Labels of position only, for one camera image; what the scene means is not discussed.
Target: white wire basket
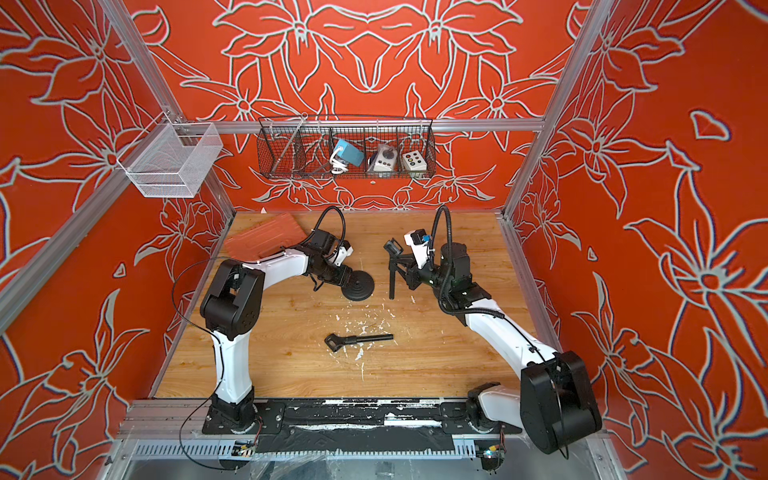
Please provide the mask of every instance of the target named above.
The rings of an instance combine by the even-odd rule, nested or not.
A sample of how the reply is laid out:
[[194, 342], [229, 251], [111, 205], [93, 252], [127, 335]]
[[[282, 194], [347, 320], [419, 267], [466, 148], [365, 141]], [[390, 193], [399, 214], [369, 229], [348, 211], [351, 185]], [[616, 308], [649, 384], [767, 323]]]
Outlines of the white wire basket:
[[145, 197], [192, 198], [221, 151], [214, 124], [203, 135], [185, 135], [184, 143], [171, 124], [162, 130], [125, 173]]

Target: black handle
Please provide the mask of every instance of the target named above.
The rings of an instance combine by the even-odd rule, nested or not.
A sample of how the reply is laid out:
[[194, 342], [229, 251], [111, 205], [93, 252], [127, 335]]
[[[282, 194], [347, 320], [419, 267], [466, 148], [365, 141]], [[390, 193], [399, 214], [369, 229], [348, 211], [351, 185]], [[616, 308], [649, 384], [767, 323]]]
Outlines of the black handle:
[[384, 333], [383, 335], [368, 335], [357, 337], [357, 343], [361, 342], [379, 342], [381, 340], [392, 340], [395, 336], [391, 333]]
[[394, 300], [395, 299], [395, 279], [396, 279], [396, 271], [394, 271], [392, 268], [389, 269], [389, 299]]

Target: wire basket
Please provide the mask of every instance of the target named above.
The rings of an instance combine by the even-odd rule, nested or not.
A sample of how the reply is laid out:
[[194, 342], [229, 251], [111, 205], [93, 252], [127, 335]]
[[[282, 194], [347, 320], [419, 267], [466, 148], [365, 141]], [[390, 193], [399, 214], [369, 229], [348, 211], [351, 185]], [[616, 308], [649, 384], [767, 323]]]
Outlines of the wire basket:
[[173, 126], [162, 124], [160, 133], [128, 166], [128, 178], [145, 197], [192, 198], [222, 148], [214, 124], [203, 135], [177, 135]]
[[[435, 174], [435, 135], [428, 118], [323, 115], [303, 118], [262, 117], [257, 135], [259, 172], [267, 178], [427, 178]], [[339, 140], [363, 154], [359, 166], [346, 164], [334, 174], [331, 157]], [[397, 152], [392, 171], [372, 171], [379, 147]], [[405, 169], [403, 156], [418, 151], [426, 170]]]

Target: round black stand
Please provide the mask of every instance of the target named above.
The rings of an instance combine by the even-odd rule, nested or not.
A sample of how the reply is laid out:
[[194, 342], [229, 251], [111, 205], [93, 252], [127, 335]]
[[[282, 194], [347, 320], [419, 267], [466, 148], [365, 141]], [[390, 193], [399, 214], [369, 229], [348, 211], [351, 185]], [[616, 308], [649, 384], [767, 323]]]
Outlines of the round black stand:
[[341, 287], [341, 293], [354, 302], [362, 302], [373, 294], [374, 286], [372, 276], [362, 270], [355, 270], [349, 276], [349, 283]]

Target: black wire basket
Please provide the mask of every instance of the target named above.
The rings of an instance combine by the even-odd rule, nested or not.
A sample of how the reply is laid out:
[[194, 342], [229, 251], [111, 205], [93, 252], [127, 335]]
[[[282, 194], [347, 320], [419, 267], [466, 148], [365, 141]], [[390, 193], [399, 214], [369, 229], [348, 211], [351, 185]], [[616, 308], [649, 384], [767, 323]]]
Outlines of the black wire basket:
[[[428, 118], [324, 114], [262, 117], [259, 123], [259, 172], [267, 178], [429, 178], [435, 174], [435, 135]], [[334, 168], [331, 158], [339, 141], [362, 152], [359, 166], [344, 163]], [[374, 171], [373, 163], [382, 151], [387, 151], [391, 171]], [[419, 156], [425, 169], [408, 170], [406, 162]]]

